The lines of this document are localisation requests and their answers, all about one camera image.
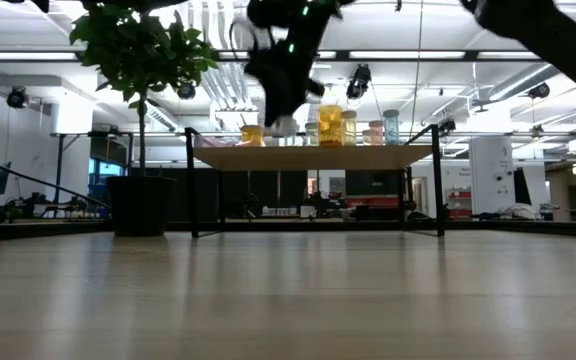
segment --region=red object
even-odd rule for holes
[[[472,210],[466,210],[466,209],[450,210],[450,216],[453,216],[453,217],[465,217],[465,216],[470,216],[470,215],[472,215]]]
[[[448,197],[451,199],[471,199],[472,193],[470,191],[451,192]]]

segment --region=green leaves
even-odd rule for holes
[[[186,31],[186,35],[188,36],[188,38],[194,40],[194,39],[199,38],[199,35],[201,35],[201,31],[191,28],[191,29],[188,29],[188,31]]]
[[[108,87],[121,91],[143,123],[146,102],[161,107],[147,98],[149,91],[197,86],[202,72],[217,69],[218,64],[212,58],[212,47],[201,39],[201,31],[186,28],[179,12],[175,11],[175,22],[165,29],[158,17],[150,16],[148,6],[137,0],[121,4],[85,1],[88,13],[73,22],[69,40],[86,45],[77,58],[83,66],[97,67],[107,79],[97,91]],[[138,19],[133,16],[135,10],[141,12]],[[139,100],[131,102],[136,94]]]

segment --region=wooden tabletop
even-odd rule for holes
[[[420,146],[299,146],[195,148],[216,170],[399,170],[432,154]]]

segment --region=wooden floor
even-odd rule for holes
[[[0,360],[576,360],[576,239],[0,242]]]

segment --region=glass jar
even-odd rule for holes
[[[241,127],[241,146],[263,146],[264,127],[261,125],[244,125]]]
[[[357,112],[344,111],[341,113],[341,118],[344,121],[344,145],[357,145]]]
[[[384,144],[384,122],[381,120],[375,120],[368,123],[370,127],[370,143],[372,145],[383,145]]]
[[[399,145],[399,111],[384,111],[386,145]]]
[[[316,122],[306,123],[306,141],[307,145],[319,145],[318,136],[319,124]]]
[[[370,141],[370,129],[364,130],[361,132],[361,137],[363,138],[364,145],[370,145],[372,142]]]
[[[319,146],[341,146],[344,139],[341,106],[319,107]]]

